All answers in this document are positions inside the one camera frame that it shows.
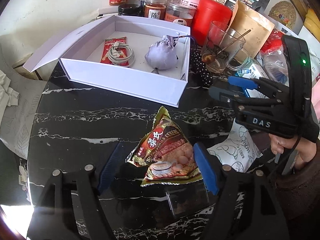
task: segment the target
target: polka dot fabric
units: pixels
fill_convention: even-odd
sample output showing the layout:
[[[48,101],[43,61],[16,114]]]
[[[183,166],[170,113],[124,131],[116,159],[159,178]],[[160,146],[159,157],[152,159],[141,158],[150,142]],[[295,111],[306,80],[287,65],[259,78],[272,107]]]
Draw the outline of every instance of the polka dot fabric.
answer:
[[[212,84],[213,74],[205,68],[205,63],[201,60],[201,54],[194,51],[190,57],[190,67],[201,78],[204,87],[210,87]]]

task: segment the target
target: red snack packet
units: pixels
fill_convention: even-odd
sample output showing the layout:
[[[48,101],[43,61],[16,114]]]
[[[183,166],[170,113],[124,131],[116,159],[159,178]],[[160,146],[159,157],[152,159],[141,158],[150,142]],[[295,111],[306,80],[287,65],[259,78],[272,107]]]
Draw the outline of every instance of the red snack packet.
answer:
[[[112,45],[113,45],[116,41],[126,43],[127,37],[114,38],[114,39],[105,40],[101,63],[114,65],[114,64],[108,59],[108,57],[107,57],[107,52],[109,51],[109,49],[112,47]],[[120,57],[119,57],[119,58],[127,57],[127,51],[126,51],[126,49],[120,48],[120,49],[117,49],[117,51],[118,51],[119,54],[120,54]],[[123,67],[128,66],[128,65],[129,65],[128,62],[125,62],[125,63],[121,63],[121,64],[120,64],[120,66],[123,66]]]
[[[185,184],[202,179],[193,156],[193,147],[163,106],[152,131],[146,134],[127,157],[137,167],[149,166],[141,186]]]
[[[281,31],[273,29],[267,41],[263,44],[260,52],[265,55],[279,49],[282,46],[281,37],[284,35]]]

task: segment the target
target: glass cup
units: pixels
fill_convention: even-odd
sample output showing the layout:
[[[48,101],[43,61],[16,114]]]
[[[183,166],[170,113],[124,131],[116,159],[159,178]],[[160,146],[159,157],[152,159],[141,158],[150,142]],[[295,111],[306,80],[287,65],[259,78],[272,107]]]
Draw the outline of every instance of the glass cup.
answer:
[[[243,49],[245,39],[240,38],[241,34],[230,28],[227,24],[213,21],[201,50],[202,61],[206,63],[207,70],[221,73],[225,68],[237,71],[245,67],[247,60],[238,67],[233,67],[229,63],[239,52],[235,59],[243,62],[249,58],[249,53]]]

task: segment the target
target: person's arm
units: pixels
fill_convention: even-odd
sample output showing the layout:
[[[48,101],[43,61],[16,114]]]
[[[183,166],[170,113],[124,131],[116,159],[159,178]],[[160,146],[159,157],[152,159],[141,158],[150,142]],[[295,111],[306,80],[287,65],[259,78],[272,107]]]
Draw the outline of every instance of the person's arm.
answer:
[[[274,154],[282,154],[284,148],[292,148],[297,139],[269,136]],[[298,155],[294,173],[277,175],[273,187],[288,221],[291,238],[308,239],[305,236],[319,226],[316,224],[319,222],[319,215],[315,209],[320,206],[320,141],[312,143],[301,138],[296,149]]]

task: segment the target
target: brown paper bag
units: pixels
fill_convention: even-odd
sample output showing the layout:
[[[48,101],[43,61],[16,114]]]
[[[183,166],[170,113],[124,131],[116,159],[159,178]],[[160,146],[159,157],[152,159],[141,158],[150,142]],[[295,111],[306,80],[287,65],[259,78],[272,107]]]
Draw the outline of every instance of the brown paper bag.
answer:
[[[246,42],[243,48],[249,53],[250,57],[254,58],[266,42],[275,25],[263,15],[244,3],[237,1],[233,9],[230,27],[240,34],[251,29],[251,32],[244,36]],[[235,59],[240,63],[245,58],[246,55],[242,51],[239,51],[235,56]]]

